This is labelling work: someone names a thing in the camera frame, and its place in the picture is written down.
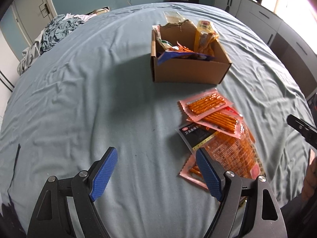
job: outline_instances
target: metal screw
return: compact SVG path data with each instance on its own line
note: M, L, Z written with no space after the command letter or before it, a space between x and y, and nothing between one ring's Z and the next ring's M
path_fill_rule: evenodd
M49 181L49 182L54 182L55 181L55 176L50 176L47 180Z
M226 172L226 175L227 175L228 177L234 177L235 173L234 173L233 171L227 171L227 172Z
M265 182L265 181L266 181L266 178L265 178L264 176L259 176L259 181Z
M80 177L86 177L87 174L88 174L87 171L81 171L81 172L79 173L79 176L80 176Z

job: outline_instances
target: bed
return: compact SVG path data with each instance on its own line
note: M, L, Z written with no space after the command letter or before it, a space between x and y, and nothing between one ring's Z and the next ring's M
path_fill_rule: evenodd
M203 237L207 231L218 202L178 177L190 151L175 129L183 123L177 101L212 86L151 78L152 25L164 25L163 11L171 10L195 24L214 22L232 60L218 90L244 115L280 206L301 192L310 146L286 117L313 120L304 95L270 48L220 9L146 4L90 19L16 84L1 127L0 191L4 204L9 192L25 231L47 178L88 169L109 146L118 149L118 164L95 205L111 237ZM237 219L242 215L240 210Z

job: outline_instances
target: brown cardboard box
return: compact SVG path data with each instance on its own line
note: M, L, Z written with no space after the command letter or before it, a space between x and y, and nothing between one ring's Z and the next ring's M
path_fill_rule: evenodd
M196 26L189 20L180 24L167 24L160 27L162 40L172 44L178 41L182 46L194 49ZM156 41L155 31L152 30L151 71L154 82L182 82L219 84L231 66L226 51L218 40L212 43L215 52L213 61L192 59L169 59L158 65L156 53L164 50Z

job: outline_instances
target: drawer handle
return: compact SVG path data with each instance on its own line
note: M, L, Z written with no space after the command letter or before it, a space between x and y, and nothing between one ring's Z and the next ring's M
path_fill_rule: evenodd
M306 53L306 51L304 50L304 48L303 48L298 42L296 42L296 44L298 44L298 46L301 48L301 50L303 50L303 52L305 53L305 55L308 55L308 54Z
M270 17L269 17L269 16L266 16L263 12L260 12L260 11L259 11L259 13L261 13L263 16L265 16L265 17L267 17L268 19L270 19Z
M272 37L273 37L273 34L271 34L270 39L268 40L267 44L269 44L271 42Z

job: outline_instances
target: person's arm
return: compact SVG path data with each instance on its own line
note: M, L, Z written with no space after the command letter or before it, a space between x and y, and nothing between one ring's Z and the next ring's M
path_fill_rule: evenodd
M317 187L317 160L313 160L312 164L307 168L307 174L304 179L304 186L302 188L302 200L308 201L315 193Z

